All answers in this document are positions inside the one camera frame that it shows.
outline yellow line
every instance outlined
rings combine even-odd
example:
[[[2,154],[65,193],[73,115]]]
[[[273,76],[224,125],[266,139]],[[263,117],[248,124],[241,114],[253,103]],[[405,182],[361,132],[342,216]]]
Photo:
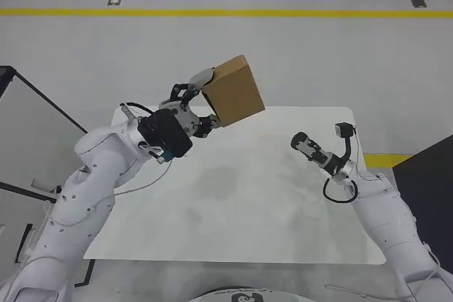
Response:
[[[392,168],[410,157],[407,154],[364,154],[367,168]]]
[[[0,8],[0,16],[79,17],[298,17],[372,19],[453,19],[453,11],[311,11],[266,9],[126,9],[126,8]]]

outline tabletop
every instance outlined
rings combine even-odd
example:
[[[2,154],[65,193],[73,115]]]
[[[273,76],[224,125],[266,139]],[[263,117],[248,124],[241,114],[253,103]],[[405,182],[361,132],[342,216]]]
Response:
[[[193,107],[199,116],[208,107]],[[116,110],[113,124],[125,120]],[[326,179],[290,147],[299,131],[326,151],[344,154],[334,124],[354,124],[343,107],[267,107],[175,159],[153,186],[118,196],[85,258],[260,263],[380,264],[381,250],[351,205],[322,196]],[[356,159],[356,142],[353,139]],[[155,180],[166,164],[147,162],[116,192]],[[365,169],[360,151],[359,169]],[[331,183],[330,196],[345,198]]]

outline gray floor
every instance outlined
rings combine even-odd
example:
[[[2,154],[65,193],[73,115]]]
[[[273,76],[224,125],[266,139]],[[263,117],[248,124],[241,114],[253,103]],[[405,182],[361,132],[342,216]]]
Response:
[[[383,173],[395,184],[390,169]],[[319,302],[366,301],[326,284],[394,296],[393,276],[385,265],[200,263],[174,261],[99,260],[91,284],[75,290],[79,301],[188,301],[224,286],[249,286],[288,291]]]

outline brown cardboard box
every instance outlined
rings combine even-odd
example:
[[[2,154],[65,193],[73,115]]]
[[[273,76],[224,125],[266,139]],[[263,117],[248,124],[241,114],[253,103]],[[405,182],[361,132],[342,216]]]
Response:
[[[262,98],[243,55],[214,69],[213,79],[203,87],[203,96],[222,127],[265,110]]]

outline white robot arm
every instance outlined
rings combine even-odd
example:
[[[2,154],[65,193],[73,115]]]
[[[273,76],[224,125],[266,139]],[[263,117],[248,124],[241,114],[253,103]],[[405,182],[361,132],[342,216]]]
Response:
[[[207,137],[220,126],[216,116],[200,118],[188,105],[213,73],[207,69],[189,84],[175,85],[155,112],[121,104],[126,122],[95,129],[75,145],[85,166],[66,181],[25,264],[1,289],[0,302],[72,300],[71,279],[114,207],[114,188],[151,158],[163,163],[182,157],[193,145],[191,136]],[[149,116],[136,117],[128,106],[139,106]]]
[[[382,250],[396,276],[398,297],[379,297],[335,285],[326,287],[381,300],[452,302],[453,275],[439,266],[428,244],[418,237],[416,220],[399,192],[382,174],[374,176],[367,171],[359,171],[357,163],[349,160],[350,138],[354,134],[359,158],[356,129],[350,124],[340,123],[336,124],[336,134],[346,142],[346,153],[342,157],[322,150],[302,132],[294,136],[291,146],[327,172],[323,193],[328,200],[352,202],[361,225]],[[347,195],[352,198],[338,201],[327,196],[325,188],[330,180],[344,186]]]

